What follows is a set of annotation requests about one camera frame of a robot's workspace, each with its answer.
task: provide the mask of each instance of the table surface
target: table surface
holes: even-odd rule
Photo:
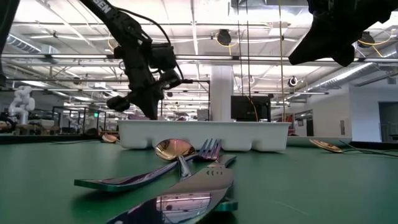
[[[206,223],[398,223],[398,160],[289,147],[282,153],[236,152],[233,198],[239,209]],[[0,223],[105,223],[178,181],[111,194],[74,179],[140,174],[165,165],[152,150],[84,142],[0,146]],[[193,172],[206,164],[189,163]]]

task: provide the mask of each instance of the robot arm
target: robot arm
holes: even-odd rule
[[[396,0],[307,0],[310,31],[289,56],[292,65],[332,57],[342,66],[354,60],[352,43],[376,22],[389,20]]]
[[[169,43],[153,44],[141,25],[125,12],[142,17],[125,9],[112,6],[107,0],[80,0],[101,19],[119,43],[114,57],[123,60],[124,73],[129,79],[131,92],[124,98],[116,96],[107,101],[107,106],[124,111],[130,103],[137,105],[150,119],[157,119],[157,106],[163,99],[163,89],[181,84],[175,73],[177,65],[173,47]],[[149,67],[159,70],[160,78],[155,80]]]

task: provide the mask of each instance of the security camera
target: security camera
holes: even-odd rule
[[[297,85],[297,78],[293,76],[287,81],[287,84],[289,87],[295,87]]]

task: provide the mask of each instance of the fork tines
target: fork tines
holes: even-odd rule
[[[216,139],[213,143],[213,139],[206,139],[199,151],[199,157],[206,160],[216,160],[221,149],[221,140]]]

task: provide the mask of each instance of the knife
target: knife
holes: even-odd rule
[[[232,185],[233,171],[226,166],[235,158],[235,155],[221,155],[215,162],[171,186],[162,195],[135,206],[107,223],[198,222],[221,202]]]

